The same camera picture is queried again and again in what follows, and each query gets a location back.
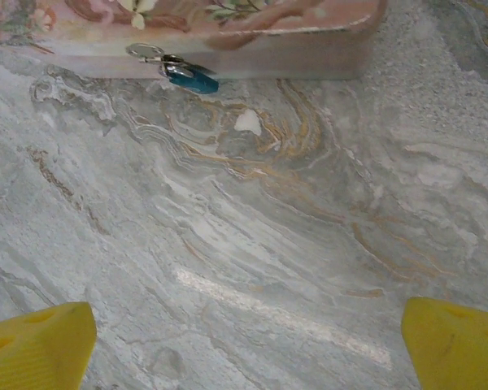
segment keychain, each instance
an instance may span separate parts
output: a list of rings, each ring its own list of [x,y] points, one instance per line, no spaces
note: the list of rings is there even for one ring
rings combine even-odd
[[[208,94],[219,89],[219,82],[207,76],[200,67],[187,63],[177,55],[165,54],[157,46],[134,43],[126,48],[126,52],[144,63],[158,64],[161,76],[192,92]]]

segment floral box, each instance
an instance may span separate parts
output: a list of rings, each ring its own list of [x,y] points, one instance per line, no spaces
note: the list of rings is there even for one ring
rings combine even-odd
[[[158,46],[215,78],[358,76],[387,0],[0,0],[0,45],[82,76],[158,78]]]

